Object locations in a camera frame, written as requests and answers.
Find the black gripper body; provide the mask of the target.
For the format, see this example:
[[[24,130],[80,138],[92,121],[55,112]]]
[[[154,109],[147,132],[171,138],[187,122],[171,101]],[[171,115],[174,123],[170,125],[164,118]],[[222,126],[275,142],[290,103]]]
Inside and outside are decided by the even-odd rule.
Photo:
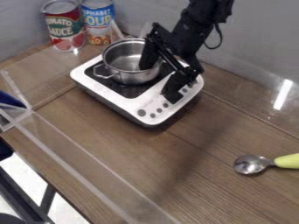
[[[159,23],[152,23],[152,30],[146,35],[160,46],[160,57],[171,65],[174,72],[187,76],[187,84],[192,85],[203,67],[196,52],[204,42],[204,26],[188,14],[182,14],[172,31]]]

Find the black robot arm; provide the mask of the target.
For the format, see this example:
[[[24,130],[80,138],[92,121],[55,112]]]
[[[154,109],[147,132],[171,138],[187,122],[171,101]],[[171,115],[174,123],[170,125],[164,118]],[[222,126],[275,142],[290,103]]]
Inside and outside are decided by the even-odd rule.
[[[162,95],[171,104],[183,98],[180,89],[186,85],[191,87],[204,72],[196,58],[200,47],[206,46],[211,50],[221,47],[221,23],[227,22],[233,5],[234,0],[190,0],[172,31],[159,23],[152,23],[152,30],[144,38],[139,67],[142,70],[152,68],[159,58],[172,67],[175,73],[162,90]]]

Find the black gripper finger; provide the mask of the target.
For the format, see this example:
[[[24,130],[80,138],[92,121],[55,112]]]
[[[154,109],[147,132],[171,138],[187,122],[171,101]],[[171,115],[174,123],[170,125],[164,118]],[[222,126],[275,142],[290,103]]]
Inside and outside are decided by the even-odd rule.
[[[143,49],[142,58],[139,61],[139,67],[142,70],[147,70],[154,67],[160,57],[159,51],[160,51],[160,46],[150,38],[147,38],[144,40],[144,49]]]
[[[163,86],[162,95],[171,104],[175,104],[183,98],[179,90],[187,84],[187,80],[187,76],[180,72],[175,72],[170,76],[170,79]]]

